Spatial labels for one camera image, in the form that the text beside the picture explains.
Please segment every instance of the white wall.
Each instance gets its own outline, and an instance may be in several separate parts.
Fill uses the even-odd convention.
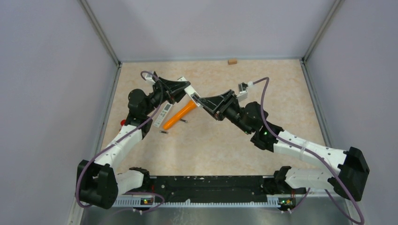
[[[115,65],[77,0],[3,0],[0,76],[0,223],[65,224]]]
[[[396,224],[398,1],[345,1],[309,61],[333,143],[370,167],[372,224]]]
[[[298,58],[334,0],[88,0],[119,60]]]

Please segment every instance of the small wooden block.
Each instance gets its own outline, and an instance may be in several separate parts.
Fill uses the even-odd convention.
[[[237,64],[237,59],[229,59],[228,60],[228,65],[234,65]]]

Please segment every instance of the marble-patterned surface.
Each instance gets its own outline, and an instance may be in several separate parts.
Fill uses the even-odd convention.
[[[239,60],[229,66],[222,61],[124,63],[113,100],[105,133],[105,147],[118,133],[120,121],[128,113],[128,93],[140,88],[146,93],[152,87],[141,79],[142,70],[154,70],[159,76],[176,80],[184,76],[202,97],[222,94],[237,84],[270,77],[265,98],[268,121],[282,126],[297,136],[323,144],[323,139],[306,82],[298,60]],[[249,98],[260,102],[264,83],[249,90]],[[174,105],[167,121],[189,101],[186,96]],[[203,109],[194,109],[168,134],[152,126],[150,133],[138,143],[117,169],[124,172],[137,166],[152,175],[268,175],[283,165],[310,168],[311,165],[285,155],[257,149],[252,135],[245,135],[229,120],[216,121]]]

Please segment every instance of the metal plate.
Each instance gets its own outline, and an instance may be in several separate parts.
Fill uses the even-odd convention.
[[[336,198],[343,209],[344,199]],[[81,225],[349,225],[327,197],[308,197],[292,214],[270,208],[159,208],[140,215],[122,208],[86,209]]]
[[[153,205],[151,204],[143,204],[142,203],[143,197],[133,197],[131,195],[122,195],[117,197],[115,203],[113,204],[112,207],[134,207],[134,208],[149,208],[155,205],[158,205],[158,203],[155,203]],[[196,203],[196,202],[191,202],[190,199],[188,199],[186,202],[166,202],[160,207],[162,208],[258,208],[258,207],[273,207],[273,208],[278,208],[281,207],[279,205],[279,198],[278,197],[268,197],[267,202],[227,202],[227,203]]]

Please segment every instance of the white cable clip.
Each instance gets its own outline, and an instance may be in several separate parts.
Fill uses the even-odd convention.
[[[153,79],[153,77],[152,77],[152,75],[151,74],[148,74],[148,73],[146,73],[145,74],[145,81],[146,81],[146,83],[148,83],[148,84],[150,84],[150,85],[153,85],[153,84],[155,84],[156,83],[156,81]]]
[[[301,146],[300,150],[300,160],[303,161],[304,152],[306,151],[307,145],[309,141],[305,141],[304,144]]]
[[[245,99],[247,99],[247,88],[248,85],[245,83],[240,83],[237,85],[238,89],[239,89],[239,94],[237,95],[237,100],[238,102],[241,102]]]
[[[109,145],[113,145],[114,147],[116,147],[116,146],[119,145],[119,143],[118,143],[117,141],[118,141],[118,140],[116,140],[116,138],[115,138],[115,139],[113,139],[113,140],[111,141],[111,143],[109,143]]]

